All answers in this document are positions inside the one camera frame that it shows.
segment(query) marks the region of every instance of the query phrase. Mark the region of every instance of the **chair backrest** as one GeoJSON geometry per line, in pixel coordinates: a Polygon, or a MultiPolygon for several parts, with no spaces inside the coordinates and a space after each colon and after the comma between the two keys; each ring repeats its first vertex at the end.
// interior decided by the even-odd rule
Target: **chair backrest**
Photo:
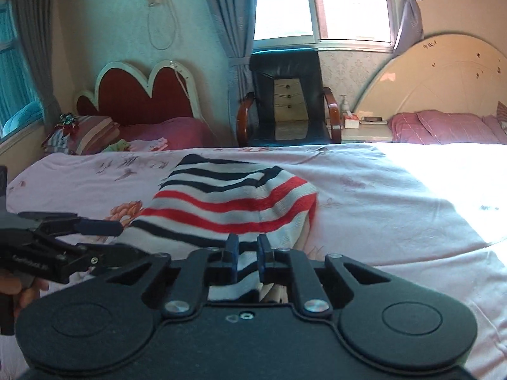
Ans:
{"type": "Polygon", "coordinates": [[[259,122],[325,120],[318,53],[311,48],[252,54],[250,70],[259,122]]]}

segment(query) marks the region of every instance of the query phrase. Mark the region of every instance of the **nightstand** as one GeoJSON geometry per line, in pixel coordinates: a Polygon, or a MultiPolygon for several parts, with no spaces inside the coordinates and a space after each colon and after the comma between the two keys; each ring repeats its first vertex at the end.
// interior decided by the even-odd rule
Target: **nightstand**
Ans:
{"type": "Polygon", "coordinates": [[[386,124],[359,124],[358,129],[342,129],[342,144],[391,141],[392,132],[386,124]]]}

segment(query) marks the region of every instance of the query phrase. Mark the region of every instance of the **wooden armrest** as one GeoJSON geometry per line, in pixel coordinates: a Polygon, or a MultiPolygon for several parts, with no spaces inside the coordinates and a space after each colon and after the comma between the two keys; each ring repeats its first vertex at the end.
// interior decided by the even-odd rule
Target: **wooden armrest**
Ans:
{"type": "Polygon", "coordinates": [[[246,147],[248,144],[248,109],[253,105],[254,100],[255,95],[250,92],[239,106],[236,118],[236,139],[240,147],[246,147]]]}
{"type": "Polygon", "coordinates": [[[342,142],[340,108],[338,107],[335,96],[329,87],[324,87],[324,97],[328,103],[329,117],[331,119],[331,138],[333,139],[333,143],[340,144],[342,142]]]}

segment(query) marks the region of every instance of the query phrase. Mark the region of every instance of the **blue pillow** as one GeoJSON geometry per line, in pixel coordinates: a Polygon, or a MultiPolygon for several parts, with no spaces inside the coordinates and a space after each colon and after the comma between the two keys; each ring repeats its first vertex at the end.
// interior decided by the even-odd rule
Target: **blue pillow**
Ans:
{"type": "Polygon", "coordinates": [[[7,134],[16,131],[18,128],[24,127],[28,125],[28,123],[32,123],[32,121],[36,121],[39,118],[42,118],[42,108],[39,101],[35,100],[24,106],[7,120],[3,126],[2,137],[5,137],[7,134]]]}

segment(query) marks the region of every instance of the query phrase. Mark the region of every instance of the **striped sweater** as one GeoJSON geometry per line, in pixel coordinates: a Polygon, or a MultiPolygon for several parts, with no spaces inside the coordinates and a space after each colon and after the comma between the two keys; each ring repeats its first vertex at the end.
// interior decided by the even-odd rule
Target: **striped sweater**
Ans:
{"type": "MultiPolygon", "coordinates": [[[[266,234],[273,248],[302,246],[316,196],[315,187],[280,167],[187,155],[117,241],[173,259],[197,248],[224,247],[230,233],[240,242],[266,234]]],[[[244,270],[235,285],[211,287],[209,299],[233,300],[260,289],[256,260],[254,252],[240,255],[238,270],[252,272],[244,270]]]]}

